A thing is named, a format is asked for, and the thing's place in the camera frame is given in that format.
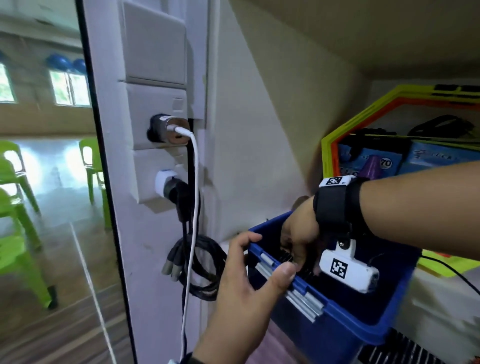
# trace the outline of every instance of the window frame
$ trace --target window frame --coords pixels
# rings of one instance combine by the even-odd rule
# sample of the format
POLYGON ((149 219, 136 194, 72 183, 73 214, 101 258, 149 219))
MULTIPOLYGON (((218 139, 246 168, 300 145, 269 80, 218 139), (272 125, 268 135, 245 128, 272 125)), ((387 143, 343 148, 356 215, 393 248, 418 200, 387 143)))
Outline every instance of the window frame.
POLYGON ((88 90, 87 76, 85 76, 84 74, 72 73, 72 72, 68 72, 68 71, 59 71, 59 70, 49 69, 48 70, 48 77, 50 79, 50 86, 51 86, 51 90, 52 90, 53 103, 54 103, 55 106, 67 106, 67 107, 70 107, 70 108, 91 108, 92 107, 92 98, 90 97, 90 92, 88 90), (55 97, 55 87, 53 85, 53 79, 52 79, 52 74, 51 74, 52 72, 63 73, 63 74, 66 74, 68 76, 67 77, 67 91, 69 92, 69 98, 72 102, 71 105, 70 104, 59 104, 57 102, 57 98, 55 97), (75 90, 73 88, 72 79, 70 77, 71 74, 85 77, 85 82, 86 82, 86 85, 87 85, 88 102, 90 103, 89 105, 77 105, 77 104, 75 104, 75 90))
POLYGON ((13 97, 13 101, 0 101, 0 104, 18 104, 17 95, 15 94, 15 90, 13 89, 13 82, 12 82, 12 79, 10 78, 8 67, 3 62, 0 62, 0 64, 5 69, 5 75, 7 76, 8 86, 10 87, 10 92, 12 93, 12 97, 13 97))

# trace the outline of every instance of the person's left hand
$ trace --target person's left hand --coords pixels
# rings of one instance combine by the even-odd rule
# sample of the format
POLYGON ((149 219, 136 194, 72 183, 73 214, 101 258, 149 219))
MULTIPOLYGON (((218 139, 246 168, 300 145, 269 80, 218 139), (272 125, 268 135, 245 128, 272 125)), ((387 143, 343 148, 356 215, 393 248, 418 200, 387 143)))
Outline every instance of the person's left hand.
POLYGON ((248 282, 243 250, 260 234, 246 231, 228 248, 225 270, 218 289, 216 311, 201 336, 193 357, 205 364, 242 364, 260 345, 272 310, 295 278, 296 267, 279 265, 258 291, 248 282))

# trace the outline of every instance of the window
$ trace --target window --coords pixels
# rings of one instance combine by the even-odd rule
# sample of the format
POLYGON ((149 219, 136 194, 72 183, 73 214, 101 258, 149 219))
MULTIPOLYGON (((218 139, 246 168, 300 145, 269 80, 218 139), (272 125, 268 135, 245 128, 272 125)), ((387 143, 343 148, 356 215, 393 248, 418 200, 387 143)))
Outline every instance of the window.
POLYGON ((3 63, 0 63, 0 102, 15 102, 7 68, 3 63))
POLYGON ((57 105, 90 106, 87 78, 81 74, 50 71, 57 105))

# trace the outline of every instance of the ceiling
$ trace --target ceiling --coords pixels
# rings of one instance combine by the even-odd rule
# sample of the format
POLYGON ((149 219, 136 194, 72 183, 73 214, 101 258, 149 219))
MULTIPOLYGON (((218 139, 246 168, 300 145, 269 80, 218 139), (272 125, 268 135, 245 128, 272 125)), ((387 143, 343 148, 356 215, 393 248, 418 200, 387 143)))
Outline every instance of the ceiling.
POLYGON ((75 0, 1 0, 0 15, 60 32, 79 32, 75 0))
POLYGON ((249 0, 373 78, 480 76, 479 0, 249 0))

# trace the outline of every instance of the tiled floor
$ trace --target tiled floor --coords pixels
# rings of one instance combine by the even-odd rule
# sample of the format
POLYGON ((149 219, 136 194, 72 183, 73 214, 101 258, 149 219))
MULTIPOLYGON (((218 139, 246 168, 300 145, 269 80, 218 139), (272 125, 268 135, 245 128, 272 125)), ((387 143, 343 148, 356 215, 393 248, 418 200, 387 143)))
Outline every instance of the tiled floor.
POLYGON ((112 345, 119 352, 117 362, 132 363, 113 235, 104 227, 95 178, 95 204, 89 202, 78 139, 13 141, 20 145, 41 211, 36 214, 25 201, 43 245, 32 255, 47 285, 55 286, 59 307, 42 308, 19 277, 0 276, 0 363, 110 362, 72 230, 112 332, 112 345), (71 335, 55 335, 55 331, 71 335))

